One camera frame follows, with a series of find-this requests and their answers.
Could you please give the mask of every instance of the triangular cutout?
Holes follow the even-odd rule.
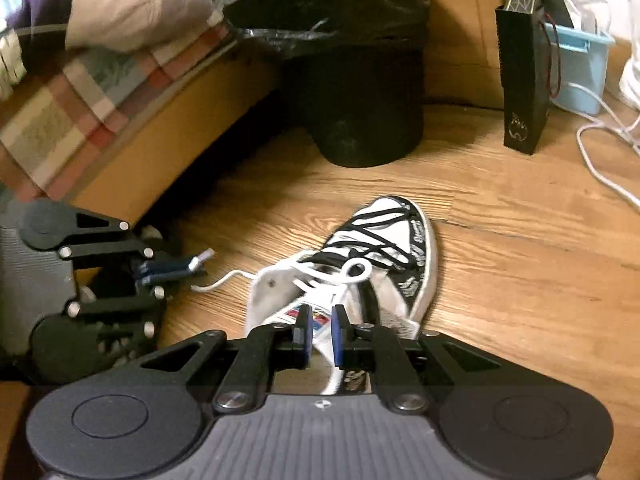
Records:
[[[183,346],[173,352],[168,352],[155,359],[151,359],[151,361],[147,361],[141,365],[141,367],[148,368],[149,370],[160,370],[161,372],[179,372],[182,370],[182,367],[196,355],[199,349],[199,344]]]
[[[500,368],[500,365],[494,361],[491,361],[481,355],[462,348],[453,343],[444,343],[444,349],[453,357],[460,368],[467,373],[472,372],[485,372],[487,370],[495,370]]]
[[[81,229],[109,227],[109,221],[95,216],[85,215],[84,213],[76,213],[76,224]]]

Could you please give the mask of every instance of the shoe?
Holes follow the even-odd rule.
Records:
[[[436,241],[417,204],[382,196],[336,229],[319,251],[294,254],[256,275],[233,270],[213,285],[192,289],[208,292],[236,274],[252,280],[246,334],[262,324],[295,323],[302,304],[312,307],[317,353],[303,379],[296,370],[278,373],[274,391],[360,393],[366,374],[334,367],[332,307],[343,304],[354,324],[382,323],[415,338],[436,291]]]

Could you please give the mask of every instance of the wooden floor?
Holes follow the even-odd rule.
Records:
[[[502,146],[500,112],[431,106],[414,153],[366,170],[332,166],[292,131],[183,213],[186,249],[218,252],[213,277],[254,272],[318,248],[380,194],[413,199],[438,236],[439,290],[425,325],[598,397],[615,422],[600,477],[639,480],[640,214],[584,167],[574,133],[582,122],[551,112],[526,156]],[[632,150],[602,132],[586,136],[596,166],[640,195]],[[247,290],[238,278],[212,294],[184,293],[162,342],[208,328],[241,336]]]

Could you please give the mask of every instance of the round joint cover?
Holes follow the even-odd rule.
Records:
[[[183,386],[93,381],[58,389],[31,412],[27,438],[47,470],[70,478],[136,478],[176,462],[198,437],[200,409]]]
[[[613,438],[609,413],[568,386],[460,386],[440,408],[440,431],[489,476],[560,480],[598,471]]]

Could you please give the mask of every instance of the plastic bag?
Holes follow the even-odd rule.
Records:
[[[290,59],[348,45],[421,48],[429,0],[238,0],[223,13],[237,36]]]

